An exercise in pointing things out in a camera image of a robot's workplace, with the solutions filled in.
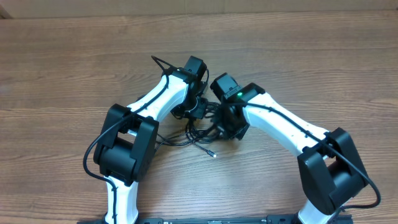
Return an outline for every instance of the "white robotic arm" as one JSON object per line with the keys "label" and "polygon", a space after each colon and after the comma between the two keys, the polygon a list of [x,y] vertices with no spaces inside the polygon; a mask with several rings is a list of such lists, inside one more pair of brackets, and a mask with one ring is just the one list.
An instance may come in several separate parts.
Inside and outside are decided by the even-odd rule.
{"label": "white robotic arm", "polygon": [[[166,75],[162,76],[160,83],[146,94],[139,101],[128,105],[131,111],[134,112],[139,108],[143,107],[149,100],[153,99],[163,87],[166,85]],[[138,112],[143,117],[152,117],[154,120],[161,122],[170,111],[177,105],[184,102],[185,97],[188,93],[188,84],[185,83],[181,78],[173,75],[169,76],[169,87],[161,94],[158,99],[148,105],[146,109]],[[133,130],[128,131],[129,134],[137,136],[137,132]],[[115,177],[105,177],[111,179],[118,188],[117,199],[116,199],[116,220],[120,224],[132,224],[138,218],[137,209],[137,190],[138,182],[134,181],[130,186],[126,186],[123,181],[118,180]],[[113,191],[112,186],[106,183],[108,189],[108,212],[105,216],[107,223],[113,223]]]}
{"label": "white robotic arm", "polygon": [[[152,57],[157,63],[161,61]],[[108,212],[104,218],[106,223],[133,224],[138,218],[136,206],[138,181],[146,173],[154,156],[154,144],[159,122],[172,110],[180,116],[203,117],[201,110],[206,105],[199,100],[207,82],[201,82],[206,72],[206,64],[196,57],[190,57],[184,68],[170,65],[164,70],[159,84],[137,102],[123,107],[114,105],[109,109],[104,122],[105,132],[116,121],[132,116],[124,127],[114,130],[98,142],[94,160],[99,164],[100,171],[107,182]],[[119,139],[118,132],[128,132],[136,136],[134,145]],[[117,190],[114,203],[114,189]]]}
{"label": "white robotic arm", "polygon": [[[297,157],[308,197],[297,214],[301,223],[328,223],[370,182],[353,140],[341,128],[329,132],[309,124],[276,103],[261,87],[251,83],[242,88],[227,73],[216,78],[210,88],[221,101],[223,115],[215,123],[224,136],[241,139],[249,125],[255,126]],[[336,156],[330,166],[323,161]]]}
{"label": "white robotic arm", "polygon": [[[268,93],[258,94],[249,100],[248,103],[272,107],[288,116],[301,127],[305,127],[305,129],[310,131],[317,138],[326,138],[325,133],[328,132],[326,129],[319,128],[302,120],[279,105]],[[269,110],[255,106],[246,106],[243,108],[243,113],[246,121],[251,126],[263,130],[265,133],[278,140],[279,143],[288,149],[295,157],[303,153],[302,150],[306,146],[313,147],[318,144],[314,139],[309,138],[305,133],[298,130],[292,123]],[[298,213],[298,218],[303,224],[326,224],[332,217],[333,215],[325,215],[320,212],[309,200],[307,200],[303,209]]]}
{"label": "white robotic arm", "polygon": [[[106,116],[101,136],[90,145],[92,148],[97,142],[94,162],[99,165],[100,172],[105,177],[96,176],[96,178],[102,180],[105,178],[108,187],[108,212],[102,222],[109,224],[163,222],[159,218],[148,218],[139,220],[138,223],[136,207],[138,182],[145,175],[154,157],[159,122],[171,111],[184,118],[202,119],[205,114],[207,101],[202,101],[200,98],[207,85],[207,81],[201,82],[207,69],[203,61],[191,57],[184,68],[170,65],[172,72],[170,70],[166,72],[163,66],[161,67],[168,76],[163,75],[160,83],[137,102],[127,107],[112,106]],[[242,139],[251,125],[268,133],[297,157],[303,190],[308,197],[305,206],[296,215],[269,215],[265,220],[261,219],[260,223],[277,221],[326,224],[338,213],[344,203],[368,183],[371,183],[377,193],[378,202],[375,205],[378,205],[379,192],[368,179],[355,145],[347,132],[340,128],[329,132],[307,123],[276,103],[261,87],[251,83],[242,88],[226,73],[216,78],[210,88],[221,101],[221,107],[217,111],[218,120],[213,119],[213,121],[224,138]],[[114,128],[117,124],[120,124],[118,129]],[[118,138],[118,132],[136,136],[134,144]],[[327,167],[323,160],[336,155],[339,159]],[[95,177],[86,167],[85,170]],[[173,222],[224,224],[233,223],[235,220],[186,222],[174,220]],[[238,222],[244,224],[257,221],[254,218]]]}

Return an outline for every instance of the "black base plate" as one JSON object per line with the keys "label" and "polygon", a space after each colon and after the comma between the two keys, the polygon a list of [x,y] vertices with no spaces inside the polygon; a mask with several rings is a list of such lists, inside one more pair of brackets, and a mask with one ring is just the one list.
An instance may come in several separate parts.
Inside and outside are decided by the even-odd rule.
{"label": "black base plate", "polygon": [[[107,224],[105,219],[77,224]],[[353,224],[351,215],[340,215],[331,224]],[[268,215],[264,218],[188,218],[163,220],[161,218],[138,219],[135,224],[301,224],[296,215]]]}

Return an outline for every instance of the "table surface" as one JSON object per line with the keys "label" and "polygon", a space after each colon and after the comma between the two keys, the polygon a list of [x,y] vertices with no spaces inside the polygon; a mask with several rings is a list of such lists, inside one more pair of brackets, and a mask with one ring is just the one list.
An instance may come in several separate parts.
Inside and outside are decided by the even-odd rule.
{"label": "table surface", "polygon": [[[349,131],[382,193],[379,207],[349,212],[356,223],[397,222],[398,11],[368,11],[1,20],[1,223],[106,212],[105,184],[85,174],[83,154],[111,105],[159,82],[151,55],[176,66],[202,58],[211,81],[228,72],[312,124]],[[184,124],[168,116],[159,132]],[[216,159],[160,148],[139,186],[143,217],[263,217],[306,201],[295,158],[258,129],[208,148]],[[352,203],[374,200],[367,187]]]}

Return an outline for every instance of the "black cable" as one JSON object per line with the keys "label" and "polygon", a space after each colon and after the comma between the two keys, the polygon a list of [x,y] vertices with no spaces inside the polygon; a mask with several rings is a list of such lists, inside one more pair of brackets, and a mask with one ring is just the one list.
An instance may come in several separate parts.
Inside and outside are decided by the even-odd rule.
{"label": "black cable", "polygon": [[152,57],[152,59],[156,62],[156,64],[159,65],[159,67],[162,69],[162,71],[163,71],[163,72],[162,72],[162,75],[166,75],[166,84],[164,85],[163,89],[160,90],[160,91],[158,92],[158,94],[156,94],[152,99],[150,99],[147,103],[145,103],[145,104],[144,104],[143,106],[141,106],[139,109],[137,109],[137,110],[135,110],[134,112],[128,114],[126,117],[124,117],[124,118],[122,118],[120,121],[114,123],[110,128],[108,128],[108,129],[105,130],[102,134],[100,134],[100,135],[88,146],[88,148],[87,148],[87,150],[86,150],[86,152],[85,152],[85,155],[84,155],[84,157],[83,157],[83,168],[84,168],[85,172],[86,172],[89,176],[94,177],[94,178],[96,178],[96,179],[98,179],[98,180],[103,180],[103,181],[109,183],[109,184],[112,186],[112,191],[113,191],[113,216],[112,216],[112,218],[113,218],[114,224],[116,224],[116,215],[117,215],[117,214],[116,214],[116,196],[117,196],[116,189],[117,189],[117,187],[116,187],[116,185],[114,184],[114,182],[113,182],[112,180],[107,179],[107,178],[104,178],[104,177],[102,177],[102,176],[100,176],[100,175],[96,175],[96,174],[92,173],[92,172],[88,169],[88,167],[87,167],[87,158],[88,158],[88,155],[90,154],[91,150],[92,150],[92,149],[94,148],[94,146],[98,143],[98,141],[101,140],[101,138],[103,138],[103,136],[104,136],[105,134],[107,134],[108,132],[110,132],[110,131],[111,131],[112,129],[114,129],[115,127],[117,127],[117,126],[119,126],[119,125],[122,125],[122,123],[126,122],[129,118],[133,117],[135,114],[137,114],[137,113],[139,113],[140,111],[142,111],[142,110],[144,110],[145,108],[147,108],[151,103],[153,103],[156,99],[158,99],[158,97],[159,97],[161,94],[163,94],[163,92],[169,87],[169,75],[171,74],[171,71],[170,71],[170,70],[166,70],[166,69],[163,67],[163,65],[160,64],[159,62],[162,62],[162,63],[164,63],[164,64],[170,66],[170,68],[171,68],[172,70],[176,70],[177,68],[174,67],[173,65],[171,65],[171,64],[169,64],[169,63],[167,63],[167,62],[165,62],[165,61],[163,61],[163,60],[161,60],[161,59],[155,57],[155,56],[151,56],[151,57]]}
{"label": "black cable", "polygon": [[295,121],[293,121],[290,117],[287,115],[283,114],[282,112],[276,110],[275,108],[272,108],[270,106],[264,106],[264,105],[257,105],[254,103],[225,103],[223,106],[254,106],[257,108],[262,108],[265,110],[269,110],[271,112],[274,112],[278,114],[279,116],[283,117],[285,120],[287,120],[289,123],[293,124],[297,129],[299,129],[301,132],[305,133],[308,137],[314,139],[316,142],[319,142],[322,144],[322,146],[326,147],[329,151],[331,151],[334,155],[339,157],[342,161],[344,161],[347,165],[349,165],[351,168],[353,168],[357,173],[360,174],[360,176],[366,180],[369,185],[373,188],[374,193],[376,194],[376,201],[372,204],[368,205],[347,205],[347,206],[342,206],[340,207],[340,210],[345,210],[348,208],[374,208],[378,206],[381,203],[381,194],[379,189],[377,188],[376,184],[368,177],[366,176],[362,171],[360,171],[354,164],[352,164],[347,158],[345,158],[343,155],[341,155],[336,149],[333,149],[331,146],[323,142],[321,139],[318,139],[316,136],[314,136],[310,131],[307,131],[303,127],[301,127],[299,124],[297,124]]}

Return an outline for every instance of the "white arm segment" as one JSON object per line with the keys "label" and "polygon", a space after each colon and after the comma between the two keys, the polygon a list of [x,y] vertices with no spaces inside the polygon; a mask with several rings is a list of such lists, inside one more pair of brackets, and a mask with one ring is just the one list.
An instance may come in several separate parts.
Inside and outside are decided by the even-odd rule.
{"label": "white arm segment", "polygon": [[[160,83],[153,90],[139,101],[132,103],[127,107],[131,108],[131,111],[138,110],[149,100],[153,99],[153,97],[163,89],[165,84],[166,76],[163,75]],[[154,120],[161,122],[175,106],[181,104],[185,100],[187,92],[188,84],[186,84],[181,78],[169,75],[169,87],[158,97],[158,99],[138,114],[144,117],[151,116]]]}
{"label": "white arm segment", "polygon": [[[126,187],[123,181],[114,177],[105,177],[113,181],[116,190],[116,221],[118,224],[133,224],[138,218],[137,189],[138,183],[134,182]],[[105,216],[106,223],[113,224],[113,191],[112,186],[106,183],[108,189],[108,212]]]}
{"label": "white arm segment", "polygon": [[[324,139],[326,137],[324,133],[328,132],[326,129],[307,123],[287,109],[283,108],[281,105],[276,103],[268,93],[257,95],[253,99],[249,100],[248,103],[275,108],[287,115],[301,127],[310,131],[318,139]],[[288,149],[295,157],[303,153],[302,150],[305,146],[312,147],[317,144],[315,140],[310,137],[306,137],[303,132],[276,113],[254,106],[244,107],[243,113],[246,121],[251,126],[255,126],[263,130],[271,137],[278,140],[279,143]],[[303,224],[326,224],[331,217],[333,217],[333,215],[323,214],[315,208],[309,200],[307,200],[305,206],[298,212],[298,218]]]}
{"label": "white arm segment", "polygon": [[[138,110],[141,106],[155,97],[166,84],[166,76],[163,75],[160,83],[146,96],[139,101],[130,104],[131,111]],[[169,88],[161,94],[158,99],[151,103],[146,109],[138,114],[144,117],[151,116],[156,121],[162,121],[166,115],[177,105],[181,104],[187,95],[188,85],[181,79],[173,75],[169,75]],[[129,134],[134,136],[136,132],[129,130]],[[117,187],[116,191],[116,221],[118,224],[133,224],[138,218],[137,209],[137,189],[138,183],[133,182],[130,187],[126,187],[124,182],[111,176],[105,177],[111,179]],[[108,212],[105,221],[113,224],[113,191],[112,186],[106,183],[108,187]]]}

